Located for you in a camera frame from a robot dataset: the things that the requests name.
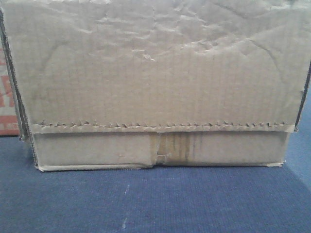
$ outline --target torn cardboard edge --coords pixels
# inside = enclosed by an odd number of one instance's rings
[[[265,167],[282,167],[284,162],[279,163],[259,163],[259,164],[216,164],[216,163],[202,163],[202,164],[189,164],[188,166],[265,166]],[[66,170],[119,170],[119,169],[142,169],[142,168],[151,168],[155,165],[144,165],[144,164],[103,164],[103,165],[45,165],[45,166],[37,166],[37,168],[44,171],[66,171]]]
[[[31,125],[32,133],[107,133],[107,132],[208,132],[208,131],[276,131],[292,133],[294,125],[286,124],[211,124],[204,125],[175,125],[175,126],[125,126],[124,124],[117,124],[117,127],[109,127],[91,123],[79,124],[33,124]]]

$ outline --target red and white box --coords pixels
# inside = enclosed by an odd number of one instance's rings
[[[2,48],[0,48],[0,135],[18,135],[13,94]]]

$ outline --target blue carpet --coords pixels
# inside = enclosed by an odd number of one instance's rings
[[[0,138],[0,233],[310,233],[311,98],[282,167],[41,173]]]

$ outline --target cardboard flap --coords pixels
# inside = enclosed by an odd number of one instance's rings
[[[1,7],[33,133],[294,131],[310,65],[308,0]]]

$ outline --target cardboard edge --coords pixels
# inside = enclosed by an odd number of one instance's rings
[[[142,168],[151,168],[153,165],[145,164],[107,164],[107,165],[43,165],[36,166],[42,172],[45,171],[72,171],[72,170],[135,170]]]
[[[192,166],[265,166],[265,167],[282,167],[284,162],[276,163],[254,163],[254,164],[215,164],[215,163],[206,163],[201,165],[192,165]],[[45,166],[36,166],[36,168],[42,172],[45,171],[70,171],[70,170],[117,170],[117,169],[142,169],[142,168],[151,168],[155,165],[144,165],[144,164],[108,164],[108,165],[45,165]]]
[[[109,127],[105,125],[94,125],[85,123],[81,125],[65,125],[65,124],[32,124],[31,131],[33,134],[50,134],[50,133],[129,133],[129,132],[294,132],[295,125],[286,124],[211,124],[204,123],[203,125],[178,125],[178,126],[128,126],[128,127]]]
[[[303,107],[305,105],[305,101],[306,101],[306,98],[307,98],[308,88],[309,88],[309,85],[310,85],[310,78],[311,78],[311,61],[310,61],[309,71],[308,71],[307,79],[306,79],[306,83],[305,83],[304,93],[302,95],[301,104],[300,104],[300,107],[299,107],[299,111],[298,111],[298,115],[297,115],[297,120],[296,120],[296,123],[295,123],[295,130],[294,130],[294,132],[298,132],[298,124],[300,122],[301,113],[302,113],[302,110],[303,110]]]
[[[30,140],[32,153],[33,153],[33,157],[35,161],[35,166],[37,167],[38,160],[37,160],[37,156],[35,152],[34,139],[29,128],[25,107],[22,102],[21,94],[18,89],[18,84],[17,84],[17,80],[15,76],[15,70],[14,70],[13,60],[11,56],[10,46],[9,46],[9,42],[8,42],[6,32],[5,32],[3,9],[1,7],[0,7],[0,36],[2,40],[3,52],[4,52],[4,56],[6,60],[8,76],[10,79],[11,89],[13,93],[15,112],[17,115],[17,122],[18,122],[19,133],[20,133],[19,139],[23,141],[26,141],[27,139]]]

